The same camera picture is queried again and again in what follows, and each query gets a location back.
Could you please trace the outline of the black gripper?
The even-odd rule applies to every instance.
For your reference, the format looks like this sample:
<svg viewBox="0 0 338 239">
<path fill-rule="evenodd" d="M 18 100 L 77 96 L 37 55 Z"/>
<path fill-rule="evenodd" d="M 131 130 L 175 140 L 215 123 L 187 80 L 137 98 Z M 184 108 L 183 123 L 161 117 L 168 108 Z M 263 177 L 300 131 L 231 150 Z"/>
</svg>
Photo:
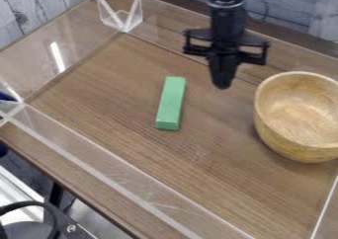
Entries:
<svg viewBox="0 0 338 239">
<path fill-rule="evenodd" d="M 207 56 L 214 85 L 223 88 L 222 60 L 224 56 L 224 87 L 230 88 L 240 63 L 267 64 L 270 43 L 246 33 L 247 12 L 243 6 L 211 8 L 210 27 L 183 32 L 183 52 Z"/>
</svg>

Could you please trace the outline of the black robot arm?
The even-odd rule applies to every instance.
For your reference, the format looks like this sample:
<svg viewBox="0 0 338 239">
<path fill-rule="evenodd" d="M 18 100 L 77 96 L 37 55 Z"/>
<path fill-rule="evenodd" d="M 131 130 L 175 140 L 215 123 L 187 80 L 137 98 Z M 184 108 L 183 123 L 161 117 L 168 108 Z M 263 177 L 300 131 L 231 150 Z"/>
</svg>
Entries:
<svg viewBox="0 0 338 239">
<path fill-rule="evenodd" d="M 246 31 L 244 0 L 208 0 L 210 27 L 183 32 L 183 53 L 203 56 L 212 84 L 228 89 L 242 63 L 266 65 L 270 42 Z"/>
</svg>

